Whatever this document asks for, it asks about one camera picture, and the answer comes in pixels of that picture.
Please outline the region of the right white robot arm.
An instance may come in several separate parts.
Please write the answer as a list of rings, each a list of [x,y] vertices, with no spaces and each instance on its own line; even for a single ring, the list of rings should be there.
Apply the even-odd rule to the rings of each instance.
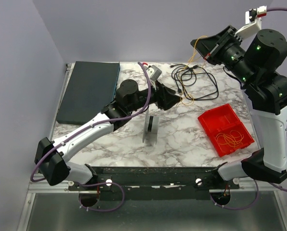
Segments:
[[[212,176],[229,181],[249,177],[268,183],[287,179],[287,77],[277,68],[287,57],[286,38],[273,29],[260,29],[249,48],[233,26],[191,41],[212,65],[223,65],[241,83],[263,132],[263,147],[249,157],[217,166]]]

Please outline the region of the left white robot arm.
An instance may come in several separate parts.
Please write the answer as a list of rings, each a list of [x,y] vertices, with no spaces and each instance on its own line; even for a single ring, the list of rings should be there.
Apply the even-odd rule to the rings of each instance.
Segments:
[[[156,82],[155,88],[148,86],[145,90],[139,90],[135,80],[124,80],[114,100],[90,121],[54,141],[47,137],[40,140],[35,156],[36,168],[51,186],[64,180],[87,184],[96,173],[87,164],[72,163],[70,160],[75,154],[102,136],[118,130],[143,113],[150,104],[166,111],[180,99],[175,90],[160,82]]]

